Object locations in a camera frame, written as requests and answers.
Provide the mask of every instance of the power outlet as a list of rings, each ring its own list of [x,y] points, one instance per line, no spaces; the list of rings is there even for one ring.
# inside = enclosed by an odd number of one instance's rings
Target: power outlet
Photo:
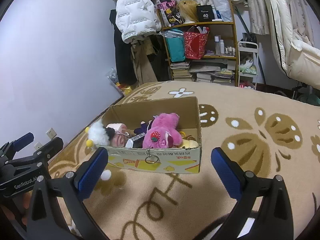
[[[41,143],[37,142],[37,143],[35,144],[35,149],[36,149],[36,150],[40,149],[41,147],[42,147],[42,144],[41,144]]]
[[[52,140],[57,136],[57,133],[53,130],[53,128],[51,128],[49,131],[47,131],[47,136]]]

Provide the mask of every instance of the white bottle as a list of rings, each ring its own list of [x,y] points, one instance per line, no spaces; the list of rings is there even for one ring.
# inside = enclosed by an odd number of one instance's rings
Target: white bottle
[[[214,44],[216,46],[216,55],[220,55],[220,42],[219,42],[219,36],[214,37]]]
[[[220,51],[225,51],[224,49],[224,41],[220,40]]]
[[[213,4],[211,5],[211,7],[212,7],[212,11],[213,11],[214,18],[215,18],[215,19],[218,19],[218,15],[217,15],[216,8],[214,7]]]

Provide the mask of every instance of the white wall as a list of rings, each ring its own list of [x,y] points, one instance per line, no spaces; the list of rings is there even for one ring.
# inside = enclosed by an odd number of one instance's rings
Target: white wall
[[[236,5],[242,18],[244,19],[247,27],[250,30],[250,19],[248,8],[244,5]],[[315,40],[315,47],[320,49],[320,23],[316,15],[312,11],[311,7],[308,6],[308,14],[311,21],[313,36]],[[235,12],[235,22],[237,30],[237,39],[240,41],[242,39],[242,33],[245,33],[245,29]],[[257,42],[259,45],[259,57],[263,72],[266,78],[267,85],[291,89],[296,86],[296,81],[289,79],[280,69],[275,60],[271,47],[271,36],[270,35],[257,35]],[[263,83],[262,76],[259,72],[258,83]]]
[[[53,128],[65,145],[120,94],[112,0],[14,0],[0,22],[0,145]]]

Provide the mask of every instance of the pink plush toy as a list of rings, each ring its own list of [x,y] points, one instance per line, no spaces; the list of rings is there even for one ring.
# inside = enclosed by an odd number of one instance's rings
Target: pink plush toy
[[[181,134],[175,129],[179,116],[175,113],[160,114],[144,137],[143,148],[172,148],[182,143]]]

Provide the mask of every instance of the blue gripper pad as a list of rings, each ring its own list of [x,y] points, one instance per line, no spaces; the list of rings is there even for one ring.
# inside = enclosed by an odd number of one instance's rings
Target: blue gripper pad
[[[238,177],[232,171],[228,162],[229,163],[231,162],[230,159],[225,155],[225,153],[220,148],[215,148],[212,150],[211,163],[213,167],[215,168],[224,187],[228,191],[229,196],[231,198],[239,200],[242,195],[241,183]]]
[[[22,150],[24,147],[32,143],[34,140],[34,136],[31,132],[25,134],[24,136],[20,137],[19,139],[13,142],[13,150],[18,152]]]
[[[78,198],[81,201],[89,198],[107,164],[108,151],[99,147],[91,158],[78,168],[74,185],[78,189]]]

